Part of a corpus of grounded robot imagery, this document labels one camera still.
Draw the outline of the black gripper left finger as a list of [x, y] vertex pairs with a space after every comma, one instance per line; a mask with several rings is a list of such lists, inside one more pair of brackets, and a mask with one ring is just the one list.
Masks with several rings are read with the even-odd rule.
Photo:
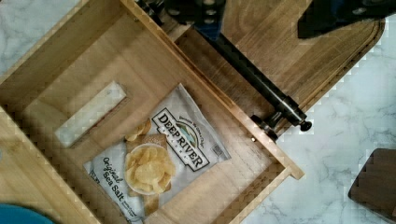
[[135, 0], [135, 2], [159, 25], [163, 24], [159, 14], [164, 11], [177, 23], [192, 24], [204, 37], [218, 39], [227, 0]]

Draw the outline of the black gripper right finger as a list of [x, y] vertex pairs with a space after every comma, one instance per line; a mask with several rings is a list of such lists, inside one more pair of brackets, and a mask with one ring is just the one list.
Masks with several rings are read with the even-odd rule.
[[396, 0], [312, 0], [298, 20], [300, 39], [325, 35], [360, 21], [377, 21], [393, 15]]

